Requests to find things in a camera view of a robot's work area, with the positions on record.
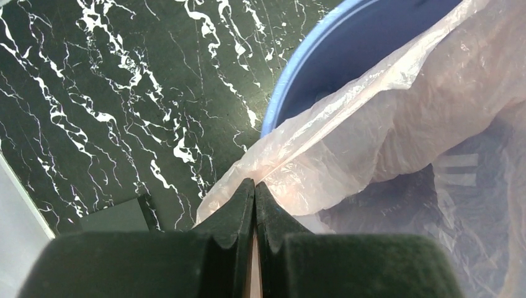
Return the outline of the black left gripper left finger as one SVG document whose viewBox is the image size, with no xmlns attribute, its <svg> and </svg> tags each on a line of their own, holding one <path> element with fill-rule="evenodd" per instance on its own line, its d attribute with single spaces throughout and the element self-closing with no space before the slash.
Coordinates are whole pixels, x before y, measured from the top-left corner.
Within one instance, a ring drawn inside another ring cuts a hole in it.
<svg viewBox="0 0 526 298">
<path fill-rule="evenodd" d="M 255 184 L 186 232 L 87 232 L 51 241 L 20 297 L 247 297 Z"/>
</svg>

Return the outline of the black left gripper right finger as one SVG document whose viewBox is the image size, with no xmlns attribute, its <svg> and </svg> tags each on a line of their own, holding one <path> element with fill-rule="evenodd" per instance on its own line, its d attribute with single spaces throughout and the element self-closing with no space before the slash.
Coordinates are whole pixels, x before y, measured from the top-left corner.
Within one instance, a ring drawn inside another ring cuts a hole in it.
<svg viewBox="0 0 526 298">
<path fill-rule="evenodd" d="M 264 297 L 462 297 L 452 267 L 430 238 L 407 234 L 315 234 L 255 188 Z"/>
</svg>

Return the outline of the pink plastic trash bag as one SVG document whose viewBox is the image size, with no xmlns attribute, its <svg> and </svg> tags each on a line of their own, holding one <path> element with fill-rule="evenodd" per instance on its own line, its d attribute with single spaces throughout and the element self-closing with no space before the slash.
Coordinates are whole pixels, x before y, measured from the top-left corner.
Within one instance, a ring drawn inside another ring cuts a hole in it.
<svg viewBox="0 0 526 298">
<path fill-rule="evenodd" d="M 525 2 L 462 1 L 257 141 L 197 222 L 243 178 L 335 232 L 431 236 L 466 297 L 524 297 Z"/>
</svg>

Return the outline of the blue plastic trash bin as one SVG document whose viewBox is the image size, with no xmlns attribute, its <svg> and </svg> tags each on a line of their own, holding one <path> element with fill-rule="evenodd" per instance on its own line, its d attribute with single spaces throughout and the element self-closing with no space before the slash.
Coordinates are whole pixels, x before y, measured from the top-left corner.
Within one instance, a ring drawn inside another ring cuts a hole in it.
<svg viewBox="0 0 526 298">
<path fill-rule="evenodd" d="M 457 0 L 341 2 L 288 60 L 270 98 L 261 136 L 359 78 L 458 4 Z"/>
</svg>

